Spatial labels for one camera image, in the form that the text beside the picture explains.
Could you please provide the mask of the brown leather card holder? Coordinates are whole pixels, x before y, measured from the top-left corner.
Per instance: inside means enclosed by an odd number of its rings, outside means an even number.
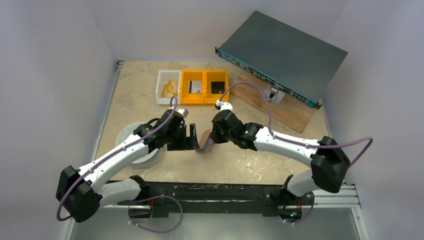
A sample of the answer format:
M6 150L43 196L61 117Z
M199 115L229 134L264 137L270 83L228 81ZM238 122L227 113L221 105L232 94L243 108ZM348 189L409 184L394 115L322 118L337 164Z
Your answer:
M211 133L212 129L205 130L199 140L199 149L196 149L195 151L199 154L207 153L210 146L213 144L213 141L211 139Z

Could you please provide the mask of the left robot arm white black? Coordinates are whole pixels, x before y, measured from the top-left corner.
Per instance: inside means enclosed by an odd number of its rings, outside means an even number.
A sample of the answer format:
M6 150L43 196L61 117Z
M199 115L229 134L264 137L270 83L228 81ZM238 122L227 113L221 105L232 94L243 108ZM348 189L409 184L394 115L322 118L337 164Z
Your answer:
M135 127L126 139L98 159L78 168L69 165L60 175L55 197L59 202L56 219L82 223L100 207L122 201L146 203L149 191L139 176L110 183L110 179L133 162L163 147L186 139L186 108L169 108L162 117Z

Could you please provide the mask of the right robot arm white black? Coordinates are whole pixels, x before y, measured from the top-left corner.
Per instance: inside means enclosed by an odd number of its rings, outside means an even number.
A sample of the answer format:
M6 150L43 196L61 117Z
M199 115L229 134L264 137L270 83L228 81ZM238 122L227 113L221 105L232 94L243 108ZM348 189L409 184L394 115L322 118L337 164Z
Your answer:
M296 160L309 169L288 177L280 196L288 204L314 190L338 193L350 166L350 160L335 140L302 139L273 132L261 124L242 123L230 110L218 112L212 119L211 139L215 144L232 142L241 149L278 154Z

